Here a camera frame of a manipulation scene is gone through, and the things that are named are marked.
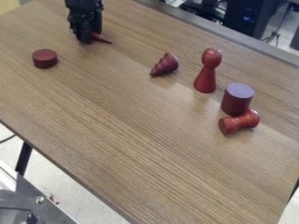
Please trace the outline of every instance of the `red pawn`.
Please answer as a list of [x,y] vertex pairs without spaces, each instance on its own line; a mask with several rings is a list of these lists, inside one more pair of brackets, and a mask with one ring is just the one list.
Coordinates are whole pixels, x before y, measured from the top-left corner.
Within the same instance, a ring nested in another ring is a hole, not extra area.
[[158,76],[161,74],[171,73],[178,68],[178,60],[176,55],[167,52],[162,59],[159,60],[155,67],[151,69],[151,76]]
[[242,127],[255,128],[260,123],[258,112],[248,109],[245,114],[237,117],[225,117],[219,120],[219,128],[225,134],[232,133]]
[[93,31],[93,38],[95,40],[98,40],[100,42],[104,42],[104,43],[108,43],[108,44],[112,44],[112,42],[110,40],[108,40],[104,35]]
[[216,90],[215,68],[222,60],[221,51],[216,48],[208,48],[203,52],[203,69],[194,81],[194,87],[201,93],[209,94]]

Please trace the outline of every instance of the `red cone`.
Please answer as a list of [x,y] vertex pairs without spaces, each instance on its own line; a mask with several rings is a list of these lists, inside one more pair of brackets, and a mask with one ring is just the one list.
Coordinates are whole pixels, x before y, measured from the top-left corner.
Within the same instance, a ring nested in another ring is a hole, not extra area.
[[108,40],[105,36],[103,36],[102,34],[100,34],[98,32],[95,32],[95,31],[93,32],[93,38],[95,40],[99,40],[100,42],[112,44],[112,42],[110,40]]
[[162,59],[150,71],[151,76],[158,76],[161,74],[171,73],[178,68],[178,60],[176,55],[167,52]]

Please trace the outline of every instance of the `table edge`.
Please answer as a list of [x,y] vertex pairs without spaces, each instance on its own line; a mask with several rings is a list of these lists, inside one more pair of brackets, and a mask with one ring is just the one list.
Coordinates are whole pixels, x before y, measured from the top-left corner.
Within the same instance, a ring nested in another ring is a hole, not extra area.
[[199,29],[210,32],[219,36],[223,39],[230,40],[235,44],[244,46],[250,50],[261,53],[269,58],[278,60],[289,66],[299,68],[299,58],[298,56],[285,52],[282,49],[276,48],[274,46],[268,45],[261,42],[258,39],[251,38],[243,33],[229,29],[223,25],[213,23],[207,19],[198,17],[191,14],[190,12],[174,8],[166,3],[162,3],[157,0],[133,0],[140,4],[146,5],[153,10],[160,11],[167,14],[173,18],[177,18],[189,25],[196,26]]

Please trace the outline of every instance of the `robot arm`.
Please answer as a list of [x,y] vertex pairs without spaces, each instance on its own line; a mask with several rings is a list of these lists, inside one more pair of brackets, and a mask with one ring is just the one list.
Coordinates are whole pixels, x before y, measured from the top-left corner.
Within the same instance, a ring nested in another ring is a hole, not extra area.
[[66,0],[66,7],[72,33],[80,42],[91,44],[93,32],[101,34],[101,0]]

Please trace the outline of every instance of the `red wooden cylinder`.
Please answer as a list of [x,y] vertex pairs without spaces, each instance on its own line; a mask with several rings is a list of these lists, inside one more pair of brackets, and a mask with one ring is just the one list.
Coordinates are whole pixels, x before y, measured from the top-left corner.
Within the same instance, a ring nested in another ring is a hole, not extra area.
[[32,54],[33,64],[37,68],[49,68],[57,64],[57,53],[49,49],[37,50]]
[[254,90],[248,85],[241,83],[229,84],[221,103],[221,108],[230,116],[244,114],[254,97]]
[[242,127],[254,128],[260,123],[258,112],[248,109],[245,114],[238,117],[225,117],[219,120],[219,128],[221,132],[229,134]]

